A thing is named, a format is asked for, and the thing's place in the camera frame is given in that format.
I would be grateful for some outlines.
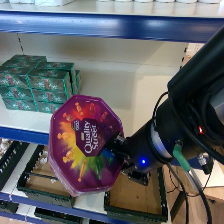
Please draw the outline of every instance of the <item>shelf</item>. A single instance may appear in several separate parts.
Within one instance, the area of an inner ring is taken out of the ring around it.
[[[21,221],[26,221],[26,214],[29,211],[29,208],[30,208],[29,205],[20,204],[15,214],[0,211],[0,216],[7,217],[7,218],[10,218],[10,219],[17,219],[17,220],[21,220]]]
[[[125,136],[132,135],[151,118],[157,99],[172,77],[102,70],[82,74],[81,94],[102,98],[121,119]],[[1,98],[0,111],[1,137],[48,144],[50,114],[7,110]]]
[[[0,31],[206,42],[224,23],[221,4],[98,2],[0,5]]]

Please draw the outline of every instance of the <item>package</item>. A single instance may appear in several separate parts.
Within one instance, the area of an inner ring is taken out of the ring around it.
[[[66,5],[74,0],[35,0],[35,5],[38,6],[60,6]]]
[[[8,110],[37,111],[33,100],[16,100],[3,98],[3,102]]]
[[[61,70],[69,72],[70,82],[76,82],[76,73],[74,63],[67,62],[40,62],[37,66],[38,69],[48,70]]]
[[[68,94],[65,92],[52,92],[32,89],[33,98],[36,101],[45,103],[65,103],[72,96],[72,89],[68,89]]]
[[[58,110],[63,104],[61,103],[44,103],[36,101],[37,110],[42,113],[50,113],[53,114],[56,110]]]
[[[33,69],[28,74],[29,85],[33,89],[47,91],[64,91],[71,88],[69,73],[66,71]]]
[[[35,0],[9,0],[10,3],[34,4]]]
[[[39,62],[30,62],[30,61],[16,61],[8,60],[2,64],[4,67],[13,67],[13,68],[35,68]]]
[[[31,68],[9,68],[0,66],[0,86],[29,88],[27,74]]]
[[[100,98],[74,95],[53,114],[48,161],[72,196],[113,186],[122,164],[104,145],[117,133],[121,121]]]
[[[46,62],[46,56],[22,55],[16,54],[10,60],[13,61],[30,61],[30,62]]]
[[[0,0],[0,3],[7,3],[9,0]]]
[[[2,98],[15,98],[21,100],[32,100],[33,96],[30,89],[20,87],[3,87],[0,86],[0,95]]]

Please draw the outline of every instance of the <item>cable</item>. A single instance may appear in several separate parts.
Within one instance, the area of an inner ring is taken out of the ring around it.
[[[197,187],[197,190],[198,190],[198,192],[201,196],[201,199],[204,203],[205,210],[207,213],[207,219],[208,219],[207,224],[212,224],[212,215],[211,215],[210,207],[209,207],[207,199],[203,193],[203,190],[201,189],[201,186],[198,184],[198,182],[195,180],[195,178],[192,178],[192,181],[194,182],[194,185]]]
[[[206,183],[205,183],[205,186],[202,188],[202,191],[203,191],[203,192],[204,192],[205,188],[207,187],[207,184],[208,184],[208,181],[209,181],[210,177],[211,177],[211,173],[210,173],[209,176],[208,176],[208,179],[207,179],[207,181],[206,181]],[[191,197],[191,198],[195,198],[195,197],[197,197],[197,196],[199,196],[199,195],[200,195],[199,193],[196,194],[196,195],[190,195],[189,193],[187,193],[187,196],[188,196],[188,197]]]
[[[183,126],[185,132],[188,134],[188,136],[202,149],[204,149],[211,157],[216,159],[218,162],[224,165],[224,156],[222,156],[220,153],[216,152],[213,148],[211,148],[209,145],[206,143],[203,143],[200,141],[196,135],[189,129],[189,127],[186,125],[185,121],[183,118],[179,115],[177,112],[177,108],[175,107],[173,100],[171,97],[168,98],[170,102],[170,106],[172,108],[173,113],[175,114],[176,119],[179,121],[179,123]]]
[[[169,170],[171,171],[171,173],[173,174],[173,176],[176,178],[177,182],[181,185],[181,187],[183,189],[184,197],[185,197],[185,202],[186,202],[186,224],[188,224],[189,223],[189,203],[188,203],[188,198],[187,198],[186,190],[184,188],[184,185],[183,185],[182,181],[179,179],[179,177],[177,176],[177,174],[174,172],[174,170],[171,167],[171,165],[169,163],[166,164],[166,165],[169,168]]]
[[[157,103],[156,103],[156,105],[155,105],[155,107],[154,107],[153,114],[152,114],[152,124],[153,124],[154,129],[156,128],[155,117],[156,117],[156,111],[157,111],[157,108],[158,108],[158,106],[159,106],[159,103],[160,103],[161,99],[162,99],[165,95],[167,95],[167,94],[168,94],[168,92],[163,93],[163,94],[159,97],[159,99],[158,99],[158,101],[157,101]]]
[[[174,186],[174,189],[173,189],[173,190],[171,190],[171,191],[168,191],[167,193],[174,192],[175,190],[180,191],[180,190],[179,190],[179,188],[176,186],[176,184],[174,184],[174,182],[173,182],[173,179],[172,179],[172,176],[171,176],[170,170],[169,170],[169,174],[170,174],[170,180],[171,180],[171,182],[172,182],[172,184],[173,184],[173,186]],[[205,183],[205,186],[202,188],[202,191],[204,191],[204,190],[205,190],[205,188],[207,187],[207,184],[208,184],[208,181],[209,181],[210,177],[211,177],[211,173],[209,174],[208,179],[207,179],[207,181],[206,181],[206,183]],[[196,194],[196,195],[190,195],[188,192],[186,192],[186,193],[187,193],[187,196],[188,196],[188,197],[191,197],[191,198],[194,198],[194,197],[197,197],[197,196],[199,196],[199,195],[200,195],[199,193],[198,193],[198,194]]]

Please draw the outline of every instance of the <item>stacked green boxes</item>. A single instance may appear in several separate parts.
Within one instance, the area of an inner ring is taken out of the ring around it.
[[[37,111],[27,79],[45,56],[15,55],[0,66],[0,95],[9,110]]]
[[[67,71],[33,69],[28,81],[39,112],[54,113],[73,95]]]
[[[60,70],[69,72],[70,82],[72,84],[73,94],[78,94],[79,92],[79,82],[77,80],[81,80],[77,78],[74,63],[66,63],[66,62],[40,62],[37,66],[38,69],[47,69],[47,70]]]
[[[80,86],[80,71],[74,63],[15,55],[0,66],[0,95],[7,109],[54,113],[80,92]]]

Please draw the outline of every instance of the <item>white product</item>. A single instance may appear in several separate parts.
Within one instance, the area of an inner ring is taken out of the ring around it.
[[[116,2],[132,2],[132,0],[115,0]]]
[[[6,3],[9,2],[9,0],[0,0],[0,3]]]
[[[107,1],[107,2],[103,2],[101,0],[98,0],[96,2],[96,9],[97,12],[103,12],[103,13],[107,13],[107,12],[114,12],[114,1]]]
[[[180,3],[187,3],[187,4],[197,2],[197,0],[176,0],[176,1]]]
[[[136,2],[153,2],[153,0],[135,0]]]
[[[38,6],[60,6],[66,5],[74,0],[35,0],[35,5]]]
[[[212,3],[212,4],[214,4],[214,3],[216,3],[216,4],[218,4],[218,3],[220,3],[222,0],[198,0],[199,2],[203,2],[203,3]]]
[[[10,3],[34,4],[35,0],[9,0]]]
[[[138,15],[151,15],[153,2],[142,4],[142,2],[134,2],[134,13]]]
[[[157,2],[174,2],[175,0],[156,0]]]
[[[114,10],[116,13],[132,13],[133,12],[133,3],[134,2],[114,2]]]
[[[176,2],[174,5],[175,16],[193,16],[197,4],[182,4]]]
[[[7,143],[7,142],[1,143],[1,149],[3,150],[4,153],[8,148],[9,148],[9,143]]]
[[[7,139],[7,138],[2,138],[2,142],[8,142],[9,141],[9,139]]]
[[[173,15],[175,4],[174,4],[174,2],[170,2],[170,3],[166,3],[166,4],[164,4],[163,2],[153,2],[152,14]]]

